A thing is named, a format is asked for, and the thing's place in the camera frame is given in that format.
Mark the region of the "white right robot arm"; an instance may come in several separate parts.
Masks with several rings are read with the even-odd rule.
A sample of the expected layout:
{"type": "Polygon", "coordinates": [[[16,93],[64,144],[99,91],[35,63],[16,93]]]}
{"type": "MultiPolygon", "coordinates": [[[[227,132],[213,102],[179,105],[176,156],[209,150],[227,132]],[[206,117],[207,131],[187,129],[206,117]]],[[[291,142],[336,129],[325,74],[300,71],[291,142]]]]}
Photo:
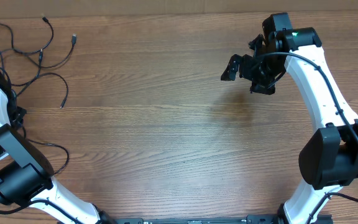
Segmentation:
{"type": "Polygon", "coordinates": [[[313,125],[301,150],[301,182],[274,215],[248,215],[247,223],[331,223],[321,210],[342,188],[358,179],[358,115],[340,92],[326,63],[322,41],[312,27],[293,28],[286,12],[272,14],[263,32],[249,43],[252,55],[233,55],[223,81],[245,78],[250,91],[272,95],[289,74],[313,125]]]}

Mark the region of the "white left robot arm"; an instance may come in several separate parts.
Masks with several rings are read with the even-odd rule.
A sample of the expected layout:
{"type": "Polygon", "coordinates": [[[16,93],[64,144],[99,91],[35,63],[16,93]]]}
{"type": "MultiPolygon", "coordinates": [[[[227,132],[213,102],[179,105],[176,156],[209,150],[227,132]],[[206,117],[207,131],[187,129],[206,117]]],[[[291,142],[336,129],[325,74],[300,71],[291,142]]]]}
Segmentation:
{"type": "Polygon", "coordinates": [[[8,75],[0,68],[0,203],[41,210],[59,223],[114,223],[105,211],[85,202],[55,178],[51,163],[18,130],[26,110],[17,105],[17,95],[8,75]]]}

